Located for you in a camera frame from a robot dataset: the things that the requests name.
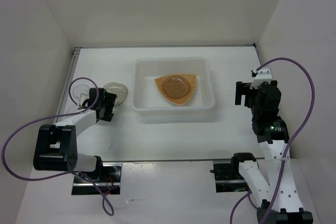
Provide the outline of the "woven bamboo fan tray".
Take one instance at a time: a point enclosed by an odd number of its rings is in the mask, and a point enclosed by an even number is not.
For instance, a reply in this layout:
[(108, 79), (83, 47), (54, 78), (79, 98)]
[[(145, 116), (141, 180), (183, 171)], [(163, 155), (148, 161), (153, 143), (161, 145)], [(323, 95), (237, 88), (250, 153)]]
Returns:
[(159, 93), (169, 102), (182, 106), (194, 95), (197, 75), (193, 73), (169, 74), (154, 79)]

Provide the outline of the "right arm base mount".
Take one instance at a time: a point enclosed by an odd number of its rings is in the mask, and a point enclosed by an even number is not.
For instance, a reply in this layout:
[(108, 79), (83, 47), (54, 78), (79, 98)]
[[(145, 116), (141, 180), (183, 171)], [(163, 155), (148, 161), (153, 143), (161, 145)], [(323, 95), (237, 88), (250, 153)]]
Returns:
[(248, 190), (246, 181), (234, 170), (229, 160), (213, 161), (209, 171), (214, 175), (217, 193), (245, 192)]

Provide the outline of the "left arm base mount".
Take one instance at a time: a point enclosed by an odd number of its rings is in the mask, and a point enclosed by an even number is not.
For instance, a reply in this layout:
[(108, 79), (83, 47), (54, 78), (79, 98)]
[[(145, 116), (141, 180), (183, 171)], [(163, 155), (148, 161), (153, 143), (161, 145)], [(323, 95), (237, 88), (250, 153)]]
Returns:
[[(88, 173), (99, 189), (107, 195), (119, 195), (121, 190), (122, 163), (103, 163), (101, 174)], [(98, 195), (99, 192), (87, 178), (74, 177), (71, 194), (74, 196)]]

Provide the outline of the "smoky glass plate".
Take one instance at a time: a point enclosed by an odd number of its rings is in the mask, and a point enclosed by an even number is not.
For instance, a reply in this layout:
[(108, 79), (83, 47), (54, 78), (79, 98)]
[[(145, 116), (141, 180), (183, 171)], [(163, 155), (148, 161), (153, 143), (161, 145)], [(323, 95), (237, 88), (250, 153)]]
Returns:
[(169, 98), (179, 99), (191, 91), (191, 85), (185, 77), (173, 75), (163, 81), (162, 89)]
[(126, 85), (117, 83), (117, 82), (110, 82), (104, 86), (104, 89), (111, 94), (115, 94), (117, 97), (115, 99), (114, 105), (119, 106), (124, 103), (128, 95), (128, 88)]

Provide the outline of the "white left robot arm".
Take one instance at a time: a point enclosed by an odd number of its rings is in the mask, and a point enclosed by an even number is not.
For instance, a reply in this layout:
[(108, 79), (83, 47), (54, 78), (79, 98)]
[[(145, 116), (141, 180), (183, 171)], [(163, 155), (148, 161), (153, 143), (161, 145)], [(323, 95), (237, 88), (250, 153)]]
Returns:
[(33, 166), (36, 170), (83, 172), (93, 182), (104, 177), (100, 156), (78, 153), (77, 138), (99, 121), (110, 122), (118, 96), (104, 88), (91, 88), (86, 100), (88, 111), (70, 116), (56, 124), (39, 128)]

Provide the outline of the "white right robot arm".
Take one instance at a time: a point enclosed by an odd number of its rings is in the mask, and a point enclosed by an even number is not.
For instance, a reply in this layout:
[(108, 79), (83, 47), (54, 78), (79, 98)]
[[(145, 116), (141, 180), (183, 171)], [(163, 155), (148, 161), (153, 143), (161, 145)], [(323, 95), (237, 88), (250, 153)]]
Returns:
[(280, 100), (276, 81), (236, 83), (235, 104), (251, 110), (253, 132), (264, 154), (268, 178), (261, 174), (252, 153), (235, 153), (230, 172), (247, 183), (249, 192), (245, 198), (254, 195), (258, 223), (313, 223), (312, 213), (300, 200), (291, 170), (288, 129), (278, 114)]

